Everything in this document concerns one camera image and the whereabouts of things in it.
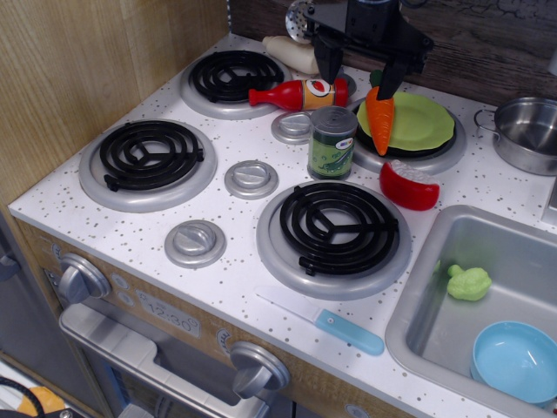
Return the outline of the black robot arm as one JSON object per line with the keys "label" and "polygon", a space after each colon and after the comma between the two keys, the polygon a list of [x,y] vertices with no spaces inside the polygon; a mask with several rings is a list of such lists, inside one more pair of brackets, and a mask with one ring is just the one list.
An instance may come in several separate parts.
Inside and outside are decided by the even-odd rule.
{"label": "black robot arm", "polygon": [[385,64],[378,99],[391,98],[405,76],[421,73],[434,41],[402,16],[398,1],[344,1],[311,5],[304,12],[321,77],[338,76],[345,51]]}

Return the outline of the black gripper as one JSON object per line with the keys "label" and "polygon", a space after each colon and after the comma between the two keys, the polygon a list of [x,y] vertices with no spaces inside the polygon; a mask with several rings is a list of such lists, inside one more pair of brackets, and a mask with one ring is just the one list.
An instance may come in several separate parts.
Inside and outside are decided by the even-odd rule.
{"label": "black gripper", "polygon": [[421,72],[433,40],[402,16],[398,1],[314,4],[305,12],[320,76],[332,84],[345,51],[386,64],[378,100],[393,97],[407,72]]}

